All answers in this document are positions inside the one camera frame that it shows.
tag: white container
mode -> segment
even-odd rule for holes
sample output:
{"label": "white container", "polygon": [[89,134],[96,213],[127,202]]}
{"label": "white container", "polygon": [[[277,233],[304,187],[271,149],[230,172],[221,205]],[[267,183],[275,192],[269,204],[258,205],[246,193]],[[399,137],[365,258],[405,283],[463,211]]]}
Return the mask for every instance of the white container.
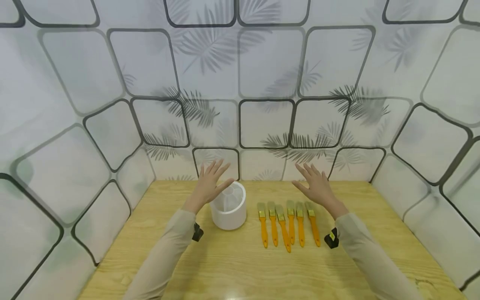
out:
{"label": "white container", "polygon": [[247,219],[247,205],[245,204],[245,188],[234,181],[221,192],[212,202],[212,219],[218,228],[234,230],[242,226]]}

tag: black tile outline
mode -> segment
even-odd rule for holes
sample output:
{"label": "black tile outline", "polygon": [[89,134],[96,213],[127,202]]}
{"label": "black tile outline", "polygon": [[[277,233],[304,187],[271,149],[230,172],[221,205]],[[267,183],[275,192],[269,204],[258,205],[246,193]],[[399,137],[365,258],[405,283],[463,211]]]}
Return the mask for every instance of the black tile outline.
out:
{"label": "black tile outline", "polygon": [[[135,155],[137,155],[138,153],[140,153],[140,151],[143,151],[143,153],[145,154],[147,160],[148,160],[148,165],[150,166],[150,170],[152,171],[152,174],[153,174],[153,180],[151,183],[148,184],[148,186],[150,186],[150,184],[152,184],[155,180],[156,180],[156,175],[155,175],[155,170],[153,169],[153,166],[152,166],[152,161],[150,160],[150,157],[148,156],[148,153],[147,151],[143,148],[143,147],[140,147],[137,149],[137,151],[135,151],[135,153],[133,153],[133,155],[131,157],[129,157],[126,161],[125,161],[125,165],[128,163],[128,161],[133,158]],[[130,203],[131,200],[127,197],[127,194],[124,192],[123,188],[121,187],[121,184],[120,184],[120,179],[119,179],[119,175],[121,173],[122,169],[120,169],[117,173],[115,173],[115,181],[117,182],[119,188],[120,188],[120,191],[122,192],[122,194],[125,196],[125,199],[127,199],[127,202],[129,203],[129,206],[130,206],[130,210],[133,211],[135,210],[135,208],[132,208],[132,204]]]}
{"label": "black tile outline", "polygon": [[378,171],[380,171],[380,168],[383,166],[383,164],[385,163],[385,161],[387,160],[387,158],[389,157],[392,157],[394,159],[396,159],[400,164],[402,164],[405,168],[407,168],[413,175],[415,175],[424,185],[425,187],[427,188],[427,192],[425,193],[425,195],[423,195],[422,197],[420,197],[420,199],[418,201],[416,201],[414,204],[412,204],[410,207],[408,207],[405,212],[403,213],[402,216],[399,216],[401,217],[402,219],[402,222],[405,221],[405,216],[407,215],[407,213],[412,209],[414,208],[415,206],[417,206],[418,204],[420,204],[420,202],[422,202],[425,198],[427,198],[427,196],[432,192],[432,187],[422,178],[422,176],[420,176],[420,174],[414,170],[412,167],[410,167],[409,165],[405,164],[401,159],[399,159],[396,155],[394,154],[387,154],[385,155],[383,161],[379,164],[379,167],[377,169],[377,171],[375,172],[374,176],[372,177],[372,180],[371,180],[371,184],[373,184],[373,182],[375,181],[376,179],[376,176],[378,174]]}
{"label": "black tile outline", "polygon": [[[243,155],[243,153],[245,153],[245,152],[253,152],[253,151],[266,151],[268,154],[272,155],[274,158],[278,158],[278,159],[284,160],[284,162],[283,162],[283,167],[282,167],[282,176],[281,176],[281,178],[280,178],[279,180],[277,180],[277,181],[282,181],[282,180],[283,180],[283,175],[284,175],[284,173],[285,173],[285,166],[286,166],[286,163],[287,163],[287,158],[286,158],[286,157],[285,157],[285,158],[277,157],[277,156],[273,155],[271,152],[269,152],[267,149],[240,149],[240,151],[239,151],[240,162],[243,161],[243,158],[241,157],[241,156]],[[240,174],[240,179],[239,179],[239,180],[255,181],[255,180],[253,180],[253,179],[244,179],[244,178],[242,177],[242,174]]]}
{"label": "black tile outline", "polygon": [[463,121],[460,121],[460,120],[457,120],[456,118],[454,117],[451,117],[449,114],[445,113],[443,110],[437,108],[435,105],[432,105],[430,103],[428,103],[425,98],[424,98],[424,93],[425,93],[425,90],[427,89],[427,86],[428,86],[428,83],[430,82],[430,79],[432,78],[433,76],[433,73],[435,72],[435,69],[437,68],[437,65],[440,63],[440,60],[442,59],[442,56],[448,46],[448,43],[450,42],[450,38],[453,36],[453,34],[455,32],[457,32],[458,30],[460,29],[467,29],[467,30],[473,30],[473,31],[477,31],[479,34],[480,34],[480,28],[475,28],[475,27],[472,27],[472,26],[468,26],[468,25],[458,25],[457,27],[455,27],[452,32],[449,34],[447,40],[445,41],[445,44],[442,48],[442,51],[440,52],[440,55],[438,56],[438,59],[437,61],[435,62],[435,65],[433,66],[433,69],[432,69],[432,72],[430,73],[430,75],[428,76],[428,79],[427,81],[425,82],[425,85],[423,86],[421,92],[420,92],[420,101],[425,104],[426,106],[429,106],[433,109],[435,109],[436,111],[440,112],[441,114],[447,116],[448,118],[452,119],[452,120],[455,120],[456,123],[459,123],[463,126],[468,126],[468,127],[478,127],[480,126],[480,120],[476,123],[465,123]]}
{"label": "black tile outline", "polygon": [[[405,97],[361,97],[362,100],[403,100],[408,103],[408,109],[403,117],[402,121],[400,122],[397,130],[395,131],[394,135],[392,136],[391,141],[387,145],[379,145],[379,147],[383,148],[390,148],[394,138],[400,132],[400,126],[407,120],[408,113],[412,110],[413,107],[413,100],[410,98]],[[345,123],[345,130],[348,130],[348,120],[350,119],[350,115],[347,118],[347,122]],[[340,146],[342,147],[374,147],[374,146],[363,146],[363,145],[343,145],[342,140],[340,140]]]}
{"label": "black tile outline", "polygon": [[375,168],[375,171],[373,172],[373,175],[372,177],[370,177],[370,180],[368,181],[368,183],[372,183],[373,181],[373,178],[375,178],[375,175],[377,175],[377,172],[380,168],[380,166],[382,165],[383,161],[385,160],[385,157],[387,155],[387,151],[385,150],[385,148],[383,147],[358,147],[358,146],[348,146],[348,147],[341,147],[340,149],[337,150],[336,154],[335,154],[335,159],[332,163],[332,169],[330,170],[330,174],[328,174],[328,179],[330,179],[330,176],[332,176],[332,173],[333,173],[333,170],[335,168],[335,163],[336,163],[336,158],[338,157],[338,153],[340,153],[340,151],[344,150],[344,149],[363,149],[363,150],[376,150],[376,149],[380,149],[383,151],[384,155],[382,156],[382,158],[380,159],[380,162],[378,163],[377,167]]}
{"label": "black tile outline", "polygon": [[[288,141],[287,144],[280,148],[271,148],[271,147],[246,147],[241,143],[241,105],[245,102],[290,102],[292,104],[292,113],[290,117],[290,125],[288,126]],[[292,99],[243,99],[239,102],[238,105],[238,139],[239,139],[239,146],[242,149],[266,149],[266,150],[274,150],[274,149],[287,149],[290,141],[292,139],[293,134],[293,124],[295,123],[295,115],[297,112],[297,106],[295,105],[295,101]]]}
{"label": "black tile outline", "polygon": [[19,10],[25,15],[33,25],[40,27],[40,28],[94,28],[100,25],[100,16],[98,15],[98,11],[96,9],[96,5],[94,0],[90,0],[92,3],[92,8],[95,13],[95,21],[92,24],[49,24],[49,23],[41,23],[35,20],[25,9],[24,5],[20,2],[20,0],[14,0],[15,3],[18,3]]}
{"label": "black tile outline", "polygon": [[[65,83],[63,82],[63,79],[62,77],[60,76],[60,73],[59,71],[57,70],[57,67],[55,66],[55,63],[51,57],[51,55],[49,54],[48,50],[47,50],[47,47],[45,46],[45,43],[43,42],[43,36],[47,33],[63,33],[63,32],[76,32],[76,33],[80,33],[80,32],[95,32],[95,33],[98,33],[100,34],[103,39],[105,40],[105,45],[107,46],[107,49],[109,51],[109,55],[111,56],[111,59],[112,59],[112,63],[113,63],[113,66],[115,68],[115,71],[117,73],[117,77],[118,77],[118,80],[119,80],[119,83],[120,85],[123,84],[122,86],[122,92],[120,93],[119,96],[116,96],[116,97],[112,97],[112,100],[89,111],[89,112],[81,112],[77,109],[77,107],[75,106],[73,100],[72,100],[72,97],[70,96],[70,93],[68,92],[68,89],[67,89],[67,86],[65,85]],[[120,71],[120,67],[118,66],[118,62],[115,60],[115,56],[113,55],[113,50],[111,49],[110,45],[109,45],[109,41],[107,40],[107,37],[106,35],[101,31],[101,30],[98,30],[96,28],[84,28],[82,30],[80,29],[75,29],[75,28],[54,28],[54,29],[40,29],[37,33],[37,39],[38,39],[38,42],[43,50],[43,52],[45,53],[45,56],[47,57],[48,61],[50,62],[50,65],[52,67],[52,70],[54,71],[55,75],[57,76],[57,79],[63,89],[63,92],[65,93],[65,96],[67,97],[70,105],[72,106],[72,109],[73,111],[80,117],[86,117],[88,116],[89,114],[91,114],[92,112],[98,110],[98,109],[102,109],[108,105],[110,105],[111,103],[115,102],[116,100],[118,99],[121,99],[125,96],[125,91],[126,91],[126,87],[125,87],[125,82],[123,81],[123,75],[121,74],[121,71]]]}
{"label": "black tile outline", "polygon": [[462,5],[460,7],[460,15],[459,15],[458,20],[462,24],[471,25],[471,26],[480,26],[480,22],[469,21],[469,20],[464,18],[463,13],[465,12],[465,8],[467,8],[467,4],[468,4],[468,0],[465,0],[465,1],[462,2]]}
{"label": "black tile outline", "polygon": [[355,82],[355,88],[353,89],[352,93],[348,94],[347,96],[350,97],[357,90],[361,74],[363,73],[363,68],[365,67],[365,64],[367,63],[367,59],[368,59],[368,56],[370,54],[370,50],[372,49],[373,40],[375,39],[375,35],[376,35],[375,27],[373,27],[372,25],[314,26],[307,31],[307,35],[305,37],[305,43],[303,45],[303,48],[304,48],[303,49],[303,54],[302,54],[303,60],[300,61],[300,70],[299,70],[300,76],[299,76],[299,81],[298,81],[298,85],[297,85],[297,94],[299,95],[300,98],[303,98],[303,99],[331,99],[333,97],[332,95],[328,95],[328,96],[305,96],[305,95],[302,95],[302,93],[300,91],[300,87],[301,87],[301,81],[302,81],[302,76],[303,76],[303,66],[305,65],[305,58],[306,58],[306,55],[307,55],[308,39],[310,37],[310,34],[315,30],[337,30],[337,29],[338,30],[342,30],[342,29],[368,29],[372,33],[370,43],[368,44],[367,51],[365,52],[365,57],[363,58],[363,63],[362,63],[362,65],[360,67],[360,70],[359,70],[359,75],[357,76],[357,81]]}
{"label": "black tile outline", "polygon": [[[401,156],[399,156],[396,152],[395,152],[395,143],[397,142],[399,136],[401,135],[403,129],[405,128],[405,125],[408,123],[408,121],[410,120],[410,117],[411,115],[413,114],[413,112],[415,111],[415,109],[417,107],[423,107],[425,108],[426,110],[436,114],[438,117],[442,118],[444,121],[454,125],[454,126],[457,126],[463,130],[465,130],[465,132],[467,133],[467,139],[465,140],[464,144],[462,145],[462,147],[460,148],[460,150],[458,151],[457,154],[455,154],[455,157],[453,158],[452,162],[449,164],[449,166],[447,167],[447,169],[445,170],[445,173],[440,177],[440,179],[437,181],[437,182],[431,182],[429,180],[427,180],[420,172],[418,172],[417,169],[415,169],[415,167],[413,167],[410,163],[408,163],[406,160],[404,160]],[[454,121],[448,119],[447,117],[445,117],[444,115],[442,115],[441,113],[439,113],[438,111],[436,111],[435,109],[433,108],[430,108],[426,105],[424,105],[423,103],[417,103],[415,104],[412,109],[410,110],[410,112],[408,113],[408,116],[407,116],[407,119],[405,120],[405,122],[400,126],[400,130],[398,132],[398,134],[396,135],[395,139],[393,140],[392,142],[392,145],[390,146],[390,149],[392,151],[392,153],[398,157],[398,159],[400,159],[402,162],[404,162],[407,166],[409,166],[410,168],[412,168],[413,170],[415,170],[422,178],[423,180],[425,180],[428,184],[430,184],[431,186],[438,186],[440,184],[443,184],[443,182],[445,182],[445,179],[448,178],[452,171],[457,167],[457,165],[460,163],[461,159],[463,158],[463,156],[465,155],[466,153],[466,148],[468,148],[468,145],[469,145],[469,142],[470,140],[473,138],[473,133],[472,131],[470,130],[470,128],[468,128],[467,126],[464,126],[464,125],[461,125],[461,124],[458,124],[458,123],[455,123]]]}
{"label": "black tile outline", "polygon": [[12,0],[13,4],[15,5],[15,8],[18,11],[18,19],[17,21],[13,23],[1,23],[0,22],[0,28],[19,28],[25,26],[25,16],[22,14],[19,1],[17,0]]}
{"label": "black tile outline", "polygon": [[[239,103],[235,100],[230,100],[230,99],[200,99],[201,101],[206,101],[206,102],[209,102],[209,103],[213,103],[213,102],[223,102],[223,103],[231,103],[235,106],[235,117],[238,118],[238,111],[239,111]],[[189,124],[189,131],[190,131],[190,135],[193,136],[193,133],[191,131],[191,128],[190,128],[190,121],[187,120],[187,123]],[[239,122],[237,120],[236,122],[236,128],[239,127]],[[238,130],[235,131],[235,133],[237,134],[237,138],[236,138],[236,143],[235,143],[235,146],[220,146],[220,147],[231,147],[231,148],[238,148],[239,147],[239,137],[238,137]],[[194,145],[193,144],[193,141],[191,141],[191,146],[192,147],[219,147],[218,145],[213,145],[213,146],[209,146],[209,145]]]}
{"label": "black tile outline", "polygon": [[110,107],[116,105],[117,103],[120,103],[120,102],[124,102],[128,105],[128,108],[130,110],[130,113],[132,114],[132,119],[133,119],[133,123],[136,125],[136,122],[135,122],[135,119],[133,118],[133,107],[132,105],[130,104],[130,102],[128,102],[127,100],[125,99],[119,99],[119,100],[116,100],[115,102],[113,103],[110,103],[109,105],[107,105],[106,107],[100,109],[100,110],[97,110],[96,112],[86,116],[84,119],[83,119],[83,125],[85,127],[85,130],[87,131],[87,134],[88,136],[90,137],[90,139],[93,141],[95,147],[98,149],[98,151],[100,152],[100,155],[102,156],[102,158],[107,162],[107,165],[108,165],[108,168],[110,169],[111,172],[115,173],[117,172],[122,166],[123,164],[125,163],[125,161],[131,157],[136,151],[138,148],[140,148],[140,146],[142,145],[142,142],[143,142],[143,139],[141,136],[140,137],[140,143],[138,144],[138,146],[136,146],[135,150],[127,155],[123,160],[122,162],[120,163],[120,165],[118,166],[118,168],[112,168],[112,166],[110,165],[110,162],[108,161],[107,157],[105,156],[105,154],[103,153],[102,149],[98,146],[97,142],[95,141],[95,139],[93,138],[92,134],[90,133],[90,131],[88,130],[88,127],[87,127],[87,121],[88,119],[90,119],[91,117],[94,117],[102,112],[104,112],[105,110],[109,109]]}
{"label": "black tile outline", "polygon": [[463,292],[466,288],[468,288],[469,284],[472,283],[473,281],[475,281],[475,279],[479,278],[480,277],[480,270],[478,270],[477,272],[475,272],[472,276],[470,276],[469,278],[467,278],[464,282],[464,284],[459,287],[458,289]]}
{"label": "black tile outline", "polygon": [[240,180],[240,153],[237,149],[235,148],[228,148],[228,147],[196,147],[194,149],[192,149],[192,157],[193,157],[193,164],[195,165],[195,170],[197,171],[197,177],[199,177],[199,173],[198,173],[198,166],[197,166],[197,160],[195,158],[195,151],[197,150],[204,150],[204,149],[213,149],[213,150],[217,150],[217,149],[221,149],[221,150],[232,150],[232,151],[235,151],[237,153],[237,164],[238,164],[238,177],[237,179],[235,179],[235,181],[239,181]]}
{"label": "black tile outline", "polygon": [[299,89],[299,86],[300,86],[300,83],[301,83],[301,73],[303,72],[303,63],[304,63],[304,60],[305,60],[305,52],[303,51],[303,48],[305,47],[306,45],[306,35],[305,35],[305,30],[302,28],[302,27],[271,27],[269,28],[268,30],[270,31],[298,31],[301,33],[302,35],[302,45],[300,47],[300,59],[299,59],[299,63],[300,63],[300,66],[299,66],[299,69],[298,69],[298,72],[299,72],[299,75],[297,76],[297,84],[296,84],[296,88],[293,90],[293,94],[291,95],[288,95],[288,96],[281,96],[281,97],[271,97],[271,96],[245,96],[241,93],[241,74],[240,74],[240,65],[241,65],[241,62],[240,62],[240,57],[241,57],[241,54],[240,54],[240,38],[241,38],[241,35],[246,32],[246,31],[261,31],[261,32],[265,32],[265,28],[262,28],[262,27],[252,27],[252,28],[242,28],[238,31],[237,33],[237,72],[238,72],[238,78],[237,78],[237,89],[238,89],[238,94],[239,94],[239,97],[241,99],[248,99],[248,100],[258,100],[258,99],[263,99],[263,100],[267,100],[267,99],[278,99],[278,100],[281,100],[281,99],[286,99],[286,98],[293,98],[295,97],[295,93],[297,92],[297,89]]}
{"label": "black tile outline", "polygon": [[239,21],[239,24],[243,27],[289,27],[289,26],[303,26],[305,23],[307,23],[308,17],[310,15],[310,4],[312,0],[308,0],[307,2],[307,10],[305,12],[305,17],[303,20],[301,20],[298,23],[245,23],[240,16],[240,2],[243,0],[238,0],[235,1],[235,7],[237,10],[237,20]]}
{"label": "black tile outline", "polygon": [[[135,100],[148,100],[148,101],[160,101],[160,102],[165,102],[165,101],[175,101],[180,105],[181,111],[182,111],[182,119],[183,119],[183,124],[185,125],[185,134],[187,135],[187,144],[185,146],[172,146],[172,145],[160,145],[160,144],[150,144],[147,143],[144,137],[144,132],[142,131],[142,127],[140,126],[140,121],[138,120],[137,112],[135,111],[135,106],[133,102]],[[160,146],[160,147],[170,147],[170,148],[188,148],[190,147],[190,130],[187,124],[187,119],[185,118],[185,108],[183,107],[183,104],[180,100],[175,99],[175,98],[170,98],[170,97],[165,97],[165,98],[160,98],[160,97],[132,97],[130,100],[132,104],[132,115],[133,119],[135,120],[135,123],[137,124],[137,129],[138,133],[140,134],[140,138],[142,139],[142,142],[145,143],[146,145],[149,146]]]}
{"label": "black tile outline", "polygon": [[121,72],[119,60],[117,58],[117,55],[115,54],[115,49],[114,49],[112,41],[111,41],[111,35],[114,32],[144,32],[144,33],[145,32],[157,32],[157,33],[161,32],[164,35],[166,35],[167,40],[168,40],[168,45],[170,46],[170,54],[172,56],[172,65],[173,65],[173,71],[175,73],[175,80],[177,82],[177,95],[176,95],[176,97],[180,96],[180,83],[179,83],[179,77],[178,77],[178,73],[177,73],[177,65],[175,63],[175,56],[173,55],[172,40],[170,39],[170,35],[168,34],[168,32],[165,29],[110,28],[110,29],[107,30],[107,35],[106,35],[107,45],[108,45],[108,48],[110,49],[110,54],[112,55],[114,65],[117,68],[117,72],[120,73],[120,81],[123,85],[123,89],[125,90],[125,92],[127,94],[129,94],[131,97],[152,97],[152,95],[134,95],[132,92],[130,92],[128,90],[127,84],[125,83],[125,79],[123,78],[123,73]]}
{"label": "black tile outline", "polygon": [[386,0],[384,11],[382,13],[382,21],[385,24],[442,24],[442,23],[450,23],[453,20],[455,20],[457,18],[457,16],[460,14],[460,11],[462,10],[462,6],[464,5],[464,3],[466,1],[467,0],[463,0],[462,3],[460,4],[460,7],[456,11],[456,13],[448,19],[444,19],[444,20],[390,21],[390,20],[387,19],[387,16],[386,16],[387,7],[388,7],[388,3],[390,2],[390,0]]}
{"label": "black tile outline", "polygon": [[464,147],[462,147],[462,149],[460,150],[460,153],[455,157],[454,159],[454,162],[456,160],[456,163],[455,164],[451,164],[448,169],[447,169],[447,172],[445,173],[445,176],[442,178],[443,181],[442,183],[440,184],[439,186],[439,192],[440,192],[440,195],[442,195],[445,200],[447,200],[447,202],[453,207],[453,209],[455,209],[455,211],[462,217],[462,219],[470,226],[470,228],[472,228],[472,230],[477,234],[478,237],[480,237],[480,231],[479,229],[475,228],[475,226],[472,225],[472,223],[470,223],[470,221],[463,215],[463,213],[455,206],[455,204],[450,200],[450,198],[448,198],[446,195],[445,195],[445,192],[444,192],[444,185],[445,183],[448,181],[448,179],[453,175],[453,173],[455,172],[455,170],[457,169],[457,167],[460,165],[460,163],[463,161],[463,159],[465,158],[465,156],[468,154],[468,152],[470,151],[470,149],[473,147],[473,145],[480,141],[480,136],[477,136],[475,138],[472,138],[472,139],[469,139]]}
{"label": "black tile outline", "polygon": [[92,143],[92,147],[95,149],[95,151],[98,153],[99,157],[100,157],[100,160],[103,161],[103,163],[105,164],[105,169],[106,171],[108,171],[108,178],[107,180],[110,179],[111,177],[111,174],[110,174],[110,171],[108,169],[108,164],[107,162],[103,159],[102,155],[100,154],[100,151],[98,149],[98,147],[95,146],[95,144],[93,143],[93,140],[92,138],[90,137],[90,135],[88,134],[87,130],[85,129],[85,127],[83,127],[83,125],[79,124],[79,123],[74,123],[72,124],[71,126],[65,128],[64,130],[62,130],[60,133],[54,135],[53,137],[49,138],[48,140],[46,140],[45,142],[41,143],[40,145],[38,145],[37,147],[33,148],[32,150],[26,152],[25,154],[19,156],[18,158],[16,158],[11,164],[10,164],[10,173],[12,174],[12,177],[15,178],[16,181],[18,181],[20,183],[20,185],[22,186],[25,186],[26,189],[29,191],[30,194],[32,194],[34,197],[36,197],[38,200],[39,203],[42,204],[42,206],[45,207],[45,209],[47,209],[47,211],[52,215],[54,216],[54,218],[57,220],[57,222],[59,222],[60,224],[62,224],[64,227],[69,227],[71,226],[75,220],[71,223],[66,223],[62,220],[61,217],[59,217],[55,211],[53,209],[51,209],[49,207],[49,205],[47,205],[47,203],[43,202],[42,198],[39,197],[34,191],[32,191],[30,188],[29,188],[29,185],[27,183],[25,183],[21,178],[20,176],[18,176],[18,173],[17,173],[17,167],[18,165],[25,159],[29,158],[30,156],[32,156],[33,154],[35,154],[36,152],[38,152],[40,149],[44,148],[45,146],[48,146],[49,144],[55,142],[57,139],[61,138],[63,135],[67,134],[68,132],[70,132],[71,130],[75,129],[75,128],[79,128],[80,130],[82,130],[87,139]]}
{"label": "black tile outline", "polygon": [[165,16],[167,16],[167,22],[170,24],[170,26],[174,28],[219,28],[219,27],[232,27],[235,22],[237,21],[237,5],[235,0],[229,0],[233,2],[233,18],[232,21],[230,21],[227,24],[176,24],[175,22],[170,19],[170,15],[168,13],[168,6],[167,6],[167,0],[163,0],[163,4],[165,6]]}
{"label": "black tile outline", "polygon": [[43,263],[48,259],[48,257],[53,252],[55,247],[57,247],[57,245],[60,243],[64,235],[64,230],[62,225],[25,188],[23,188],[23,186],[17,180],[15,180],[15,178],[13,178],[8,174],[0,173],[0,180],[6,180],[6,181],[9,181],[11,184],[13,184],[26,198],[28,198],[33,203],[34,206],[36,206],[46,217],[48,217],[50,221],[52,221],[53,224],[59,229],[59,237],[57,238],[57,241],[52,245],[52,247],[47,252],[47,254],[40,260],[38,265],[33,269],[32,273],[20,285],[19,289],[12,296],[11,300],[15,300],[23,291],[23,289],[26,287],[26,285],[30,282],[33,276],[37,273],[37,271],[40,269]]}
{"label": "black tile outline", "polygon": [[80,217],[76,220],[75,224],[73,225],[72,229],[71,229],[71,235],[72,235],[72,238],[77,241],[77,243],[80,244],[80,246],[82,248],[85,249],[85,251],[87,251],[88,255],[90,256],[90,258],[92,259],[93,261],[93,264],[95,265],[95,267],[97,267],[100,262],[96,262],[95,261],[95,258],[93,256],[93,253],[90,251],[90,249],[88,249],[87,245],[85,245],[76,235],[75,233],[75,229],[78,225],[78,223],[80,222],[80,220],[84,217],[84,215],[88,212],[88,210],[90,209],[90,207],[92,207],[92,205],[96,202],[96,200],[100,197],[100,195],[103,193],[103,190],[108,186],[110,185],[111,183],[115,183],[115,185],[117,186],[117,189],[119,190],[120,194],[123,196],[123,199],[125,200],[125,202],[127,203],[127,206],[128,206],[128,209],[129,209],[129,215],[127,217],[127,220],[130,218],[130,216],[132,215],[132,208],[130,207],[130,203],[128,202],[127,198],[125,197],[125,194],[122,192],[122,190],[120,189],[120,186],[119,184],[117,183],[117,181],[115,179],[110,179],[101,189],[100,189],[100,192],[96,195],[96,197],[93,199],[93,201],[91,201],[87,208],[82,212],[82,214],[80,215]]}
{"label": "black tile outline", "polygon": [[[343,117],[343,122],[342,122],[342,129],[340,130],[340,135],[338,136],[338,141],[332,145],[332,146],[328,146],[328,147],[309,147],[309,148],[302,148],[302,147],[294,147],[292,145],[292,139],[289,138],[289,141],[288,141],[288,146],[292,149],[330,149],[330,148],[336,148],[339,144],[340,144],[340,141],[342,140],[342,137],[343,137],[343,132],[345,131],[345,127],[347,125],[347,119],[350,115],[350,108],[352,106],[352,100],[349,98],[349,97],[331,97],[329,99],[327,98],[317,98],[317,99],[313,99],[313,98],[307,98],[307,99],[300,99],[299,101],[297,101],[296,105],[295,105],[295,114],[297,114],[297,109],[298,109],[298,106],[301,102],[304,102],[304,101],[332,101],[332,100],[345,100],[348,102],[348,108],[347,108],[347,111],[345,113],[345,116]],[[292,120],[293,122],[293,125],[291,127],[291,135],[293,136],[293,134],[295,133],[295,120]]]}

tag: wood grain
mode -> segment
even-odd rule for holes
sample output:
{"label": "wood grain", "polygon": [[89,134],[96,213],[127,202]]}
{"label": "wood grain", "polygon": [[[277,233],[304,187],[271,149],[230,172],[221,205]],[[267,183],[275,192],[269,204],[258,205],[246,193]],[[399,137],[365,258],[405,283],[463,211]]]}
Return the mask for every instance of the wood grain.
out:
{"label": "wood grain", "polygon": [[[195,181],[152,183],[104,260],[85,286],[81,300],[120,300],[162,234],[170,216],[181,207]],[[182,256],[163,300],[177,299],[374,299],[369,287],[343,248],[317,248],[308,218],[305,247],[298,240],[288,253],[280,240],[274,247],[267,222],[268,248],[262,244],[257,202],[306,201],[289,182],[245,181],[247,221],[234,231],[218,229],[209,206],[197,216],[205,231]],[[426,300],[464,299],[380,194],[366,182],[334,181],[335,194],[368,226],[396,265],[416,284]],[[333,219],[316,206],[321,238]]]}

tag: beige sleeve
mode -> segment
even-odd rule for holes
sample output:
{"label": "beige sleeve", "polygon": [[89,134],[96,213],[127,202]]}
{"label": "beige sleeve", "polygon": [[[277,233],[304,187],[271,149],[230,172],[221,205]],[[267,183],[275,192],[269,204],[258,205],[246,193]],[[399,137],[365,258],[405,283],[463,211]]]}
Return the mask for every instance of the beige sleeve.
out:
{"label": "beige sleeve", "polygon": [[123,300],[160,300],[181,255],[192,241],[195,214],[177,211],[150,251]]}
{"label": "beige sleeve", "polygon": [[418,290],[377,244],[365,224],[354,214],[335,221],[338,239],[365,275],[380,300],[421,300]]}

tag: wall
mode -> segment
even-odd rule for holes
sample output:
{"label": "wall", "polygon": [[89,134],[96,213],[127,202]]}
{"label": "wall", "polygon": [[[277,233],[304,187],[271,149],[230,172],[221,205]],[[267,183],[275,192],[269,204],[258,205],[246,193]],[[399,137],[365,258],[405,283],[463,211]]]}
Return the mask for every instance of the wall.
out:
{"label": "wall", "polygon": [[75,299],[153,180],[223,157],[235,179],[308,162],[372,182],[477,299],[479,16],[479,0],[0,0],[2,297]]}

